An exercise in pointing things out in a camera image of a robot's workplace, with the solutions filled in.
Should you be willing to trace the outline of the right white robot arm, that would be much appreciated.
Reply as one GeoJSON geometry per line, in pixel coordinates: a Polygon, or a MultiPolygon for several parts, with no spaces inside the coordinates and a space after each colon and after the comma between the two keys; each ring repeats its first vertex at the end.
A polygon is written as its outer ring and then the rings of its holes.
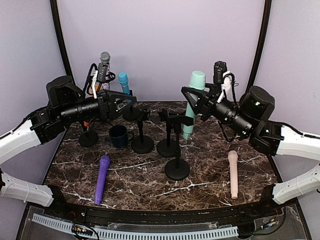
{"type": "Polygon", "coordinates": [[[239,140],[248,139],[252,148],[267,156],[320,159],[319,135],[269,119],[275,109],[275,99],[263,88],[252,86],[236,104],[227,100],[217,85],[207,83],[205,86],[208,92],[186,86],[181,89],[202,121],[215,117],[220,127],[229,127],[239,140]]]}

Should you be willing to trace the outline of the pale pink microphone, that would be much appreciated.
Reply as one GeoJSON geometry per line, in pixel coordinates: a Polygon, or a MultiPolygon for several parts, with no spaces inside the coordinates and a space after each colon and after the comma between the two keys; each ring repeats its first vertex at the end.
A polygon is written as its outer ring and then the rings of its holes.
{"type": "Polygon", "coordinates": [[[230,173],[230,194],[231,198],[238,198],[238,154],[235,150],[231,150],[228,153],[228,161],[229,161],[229,173],[230,173]]]}

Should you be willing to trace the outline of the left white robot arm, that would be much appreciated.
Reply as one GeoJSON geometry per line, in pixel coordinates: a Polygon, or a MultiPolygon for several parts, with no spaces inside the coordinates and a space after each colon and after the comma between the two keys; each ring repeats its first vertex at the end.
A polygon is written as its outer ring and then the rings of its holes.
{"type": "MultiPolygon", "coordinates": [[[[98,118],[115,120],[133,106],[137,98],[123,92],[102,90],[86,97],[71,76],[60,76],[46,85],[48,104],[28,114],[14,129],[0,137],[0,162],[3,164],[18,154],[54,140],[72,123],[98,118]]],[[[67,218],[70,206],[64,202],[56,186],[38,185],[0,173],[0,196],[35,203],[67,218]]]]}

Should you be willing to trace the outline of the purple microphone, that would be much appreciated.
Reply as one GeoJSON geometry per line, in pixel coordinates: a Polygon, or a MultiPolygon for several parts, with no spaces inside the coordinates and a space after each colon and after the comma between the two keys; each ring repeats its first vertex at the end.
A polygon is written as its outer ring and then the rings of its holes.
{"type": "Polygon", "coordinates": [[[103,155],[99,161],[99,172],[98,172],[95,195],[94,195],[95,205],[101,204],[109,166],[110,166],[110,157],[107,155],[103,155]]]}

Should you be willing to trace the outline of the mint green microphone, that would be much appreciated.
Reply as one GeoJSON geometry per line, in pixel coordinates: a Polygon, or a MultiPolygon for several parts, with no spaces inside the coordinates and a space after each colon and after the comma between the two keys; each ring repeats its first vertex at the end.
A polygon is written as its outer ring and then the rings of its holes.
{"type": "MultiPolygon", "coordinates": [[[[194,88],[194,89],[203,91],[205,89],[205,84],[206,84],[206,74],[200,70],[194,70],[191,73],[188,86],[190,88],[194,88]]],[[[186,106],[185,116],[193,118],[193,122],[195,122],[195,120],[196,120],[197,115],[194,114],[189,103],[186,106]]],[[[193,125],[191,125],[191,126],[187,126],[185,124],[183,125],[183,138],[185,140],[188,140],[190,138],[190,136],[193,132],[193,128],[194,128],[193,125]]]]}

